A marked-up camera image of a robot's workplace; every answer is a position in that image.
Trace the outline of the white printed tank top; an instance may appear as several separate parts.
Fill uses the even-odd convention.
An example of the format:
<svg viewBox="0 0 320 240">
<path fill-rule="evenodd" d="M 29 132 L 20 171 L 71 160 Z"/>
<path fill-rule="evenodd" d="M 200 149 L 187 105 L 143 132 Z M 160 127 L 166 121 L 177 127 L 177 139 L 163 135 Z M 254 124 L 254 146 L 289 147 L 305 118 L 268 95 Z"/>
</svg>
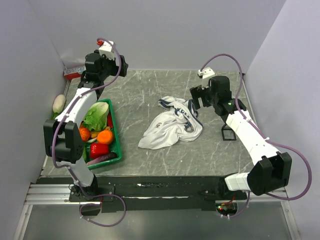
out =
<svg viewBox="0 0 320 240">
<path fill-rule="evenodd" d="M 192 142 L 202 133 L 203 124 L 198 120 L 192 99 L 165 96 L 158 100 L 158 106 L 165 112 L 155 117 L 143 133 L 139 148 L 158 150 L 171 147 L 178 141 Z"/>
</svg>

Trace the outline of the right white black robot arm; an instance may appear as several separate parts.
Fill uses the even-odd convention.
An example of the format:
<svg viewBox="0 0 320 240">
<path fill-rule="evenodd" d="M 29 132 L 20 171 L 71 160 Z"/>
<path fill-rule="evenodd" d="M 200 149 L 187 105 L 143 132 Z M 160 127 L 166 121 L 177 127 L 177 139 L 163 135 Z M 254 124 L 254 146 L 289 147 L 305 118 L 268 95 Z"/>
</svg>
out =
<svg viewBox="0 0 320 240">
<path fill-rule="evenodd" d="M 236 191 L 250 191 L 257 196 L 288 185 L 292 158 L 267 143 L 252 122 L 246 106 L 232 97 L 230 80 L 226 76 L 201 77 L 202 84 L 190 89 L 195 108 L 214 108 L 225 127 L 242 142 L 253 162 L 250 172 L 234 173 L 224 178 L 218 187 L 223 199 L 230 199 Z"/>
</svg>

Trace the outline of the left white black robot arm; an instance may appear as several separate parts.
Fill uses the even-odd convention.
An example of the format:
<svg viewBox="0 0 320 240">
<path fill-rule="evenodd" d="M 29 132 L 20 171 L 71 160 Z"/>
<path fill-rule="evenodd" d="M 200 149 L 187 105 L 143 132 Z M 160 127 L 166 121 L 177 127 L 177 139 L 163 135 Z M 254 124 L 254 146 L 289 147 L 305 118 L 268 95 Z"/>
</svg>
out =
<svg viewBox="0 0 320 240">
<path fill-rule="evenodd" d="M 98 50 L 86 55 L 85 70 L 75 96 L 54 120 L 43 125 L 46 154 L 52 158 L 55 168 L 66 168 L 76 190 L 87 201 L 99 197 L 97 177 L 89 170 L 83 159 L 84 142 L 79 126 L 89 108 L 99 99 L 107 84 L 106 78 L 125 77 L 128 64 L 116 49 Z"/>
</svg>

